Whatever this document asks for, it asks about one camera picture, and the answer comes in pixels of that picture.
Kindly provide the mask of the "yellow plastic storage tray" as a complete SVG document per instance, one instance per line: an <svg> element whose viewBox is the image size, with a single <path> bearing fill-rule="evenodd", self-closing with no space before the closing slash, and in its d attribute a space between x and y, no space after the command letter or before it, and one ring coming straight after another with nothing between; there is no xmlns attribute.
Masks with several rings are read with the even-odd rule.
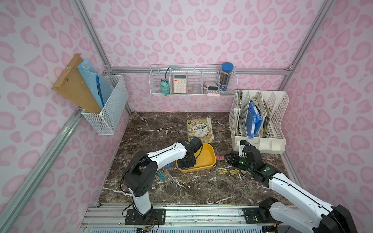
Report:
<svg viewBox="0 0 373 233"><path fill-rule="evenodd" d="M214 149L208 143L204 143L203 148L199 149L196 153L194 153L194 156L196 158L196 165L194 165L193 168L181 169L179 167L178 162L176 162L177 168L185 174L190 172L211 169L216 164L216 155Z"/></svg>

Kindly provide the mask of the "yellow binder clip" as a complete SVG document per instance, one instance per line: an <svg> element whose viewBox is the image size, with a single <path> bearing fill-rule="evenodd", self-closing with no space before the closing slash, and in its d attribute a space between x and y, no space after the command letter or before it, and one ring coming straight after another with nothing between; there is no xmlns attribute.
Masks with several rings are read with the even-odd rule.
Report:
<svg viewBox="0 0 373 233"><path fill-rule="evenodd" d="M227 169L218 170L218 173L220 175L225 175L225 174L228 174L228 170Z"/></svg>
<svg viewBox="0 0 373 233"><path fill-rule="evenodd" d="M235 169L235 170L231 170L230 171L230 175L233 176L233 175L236 175L238 174L240 171L238 169Z"/></svg>

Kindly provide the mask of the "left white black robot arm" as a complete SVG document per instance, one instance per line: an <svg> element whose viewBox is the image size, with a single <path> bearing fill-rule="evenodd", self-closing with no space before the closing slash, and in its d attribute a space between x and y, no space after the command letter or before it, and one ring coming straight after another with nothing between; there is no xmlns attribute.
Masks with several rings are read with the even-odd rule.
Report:
<svg viewBox="0 0 373 233"><path fill-rule="evenodd" d="M191 141L179 140L155 152L140 150L136 153L124 170L121 181L128 187L134 209L140 217L149 216L152 212L149 190L157 172L174 161L182 169L194 167L197 164L195 153L201 154L202 149L203 143L194 137Z"/></svg>

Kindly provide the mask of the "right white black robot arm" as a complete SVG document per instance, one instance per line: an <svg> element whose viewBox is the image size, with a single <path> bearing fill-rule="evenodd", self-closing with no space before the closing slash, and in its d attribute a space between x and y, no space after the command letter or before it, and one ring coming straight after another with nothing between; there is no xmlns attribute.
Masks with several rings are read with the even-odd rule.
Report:
<svg viewBox="0 0 373 233"><path fill-rule="evenodd" d="M282 222L301 233L356 233L357 228L350 211L342 205L333 206L291 181L270 164L265 164L259 149L246 140L240 141L238 152L224 156L229 165L246 171L256 182L282 195L298 210L287 207L269 197L259 204L260 222Z"/></svg>

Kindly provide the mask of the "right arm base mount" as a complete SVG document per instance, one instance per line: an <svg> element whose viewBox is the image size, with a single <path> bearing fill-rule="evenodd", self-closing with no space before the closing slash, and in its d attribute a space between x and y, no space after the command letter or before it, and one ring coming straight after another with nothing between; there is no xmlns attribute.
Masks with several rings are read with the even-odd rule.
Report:
<svg viewBox="0 0 373 233"><path fill-rule="evenodd" d="M279 201L269 197L263 200L259 207L247 207L240 211L240 215L245 218L246 224L275 224L282 223L273 218L270 213L270 207L278 204Z"/></svg>

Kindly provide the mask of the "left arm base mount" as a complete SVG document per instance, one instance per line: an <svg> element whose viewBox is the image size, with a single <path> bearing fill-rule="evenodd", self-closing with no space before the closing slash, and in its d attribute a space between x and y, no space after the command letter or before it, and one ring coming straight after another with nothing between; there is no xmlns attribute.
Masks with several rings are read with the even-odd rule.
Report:
<svg viewBox="0 0 373 233"><path fill-rule="evenodd" d="M164 225L166 209L151 208L147 213L140 214L136 209L128 209L125 215L125 225Z"/></svg>

